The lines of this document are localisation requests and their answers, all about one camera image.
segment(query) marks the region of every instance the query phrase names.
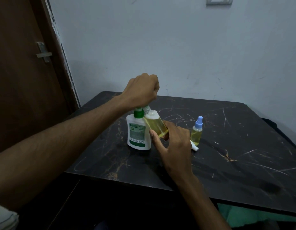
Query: spray bottle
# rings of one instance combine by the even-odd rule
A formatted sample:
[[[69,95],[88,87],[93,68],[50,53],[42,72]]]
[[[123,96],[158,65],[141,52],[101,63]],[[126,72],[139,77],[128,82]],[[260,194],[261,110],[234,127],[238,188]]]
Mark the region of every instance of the spray bottle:
[[[162,138],[168,132],[167,127],[161,120],[159,114],[155,110],[151,110],[149,106],[145,106],[145,117],[144,120],[148,124],[151,130],[154,130],[160,138]]]
[[[151,148],[149,127],[144,121],[144,115],[144,110],[137,108],[133,111],[133,115],[127,116],[128,145],[139,150],[149,150]]]
[[[192,131],[191,131],[191,141],[194,143],[195,146],[197,146],[199,144],[200,138],[201,138],[201,134],[202,134],[202,125],[203,125],[203,117],[199,116],[195,126],[193,127]]]

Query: bottle label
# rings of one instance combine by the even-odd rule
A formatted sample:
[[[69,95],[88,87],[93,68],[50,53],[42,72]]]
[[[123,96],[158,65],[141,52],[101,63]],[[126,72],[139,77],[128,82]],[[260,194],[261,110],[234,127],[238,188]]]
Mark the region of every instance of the bottle label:
[[[130,144],[133,144],[138,147],[145,147],[145,130],[146,126],[129,123],[130,127]]]

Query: blue cap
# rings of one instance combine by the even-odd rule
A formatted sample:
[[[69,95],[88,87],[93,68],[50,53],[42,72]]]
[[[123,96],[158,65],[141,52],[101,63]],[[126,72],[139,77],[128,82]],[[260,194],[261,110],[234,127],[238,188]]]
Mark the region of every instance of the blue cap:
[[[198,128],[198,129],[202,128],[202,125],[203,125],[202,120],[203,120],[203,117],[199,116],[196,123],[195,123],[195,128]]]

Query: door frame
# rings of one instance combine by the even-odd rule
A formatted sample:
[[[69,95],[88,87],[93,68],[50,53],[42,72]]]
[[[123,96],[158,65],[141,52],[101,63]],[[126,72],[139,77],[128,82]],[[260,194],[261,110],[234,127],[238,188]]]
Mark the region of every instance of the door frame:
[[[80,102],[74,88],[64,49],[54,27],[55,21],[52,15],[50,3],[47,0],[29,0],[35,19],[42,33],[44,43],[48,51],[52,52],[51,62],[58,78],[67,108],[71,113],[80,107]]]

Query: green cloth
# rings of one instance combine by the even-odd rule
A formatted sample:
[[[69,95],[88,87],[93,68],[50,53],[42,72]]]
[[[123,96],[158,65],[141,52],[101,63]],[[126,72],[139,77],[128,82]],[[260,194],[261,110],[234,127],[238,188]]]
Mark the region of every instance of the green cloth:
[[[230,206],[218,203],[219,212],[231,228],[242,227],[245,224],[254,224],[258,221],[275,220],[296,222],[296,217],[258,211],[243,207]]]

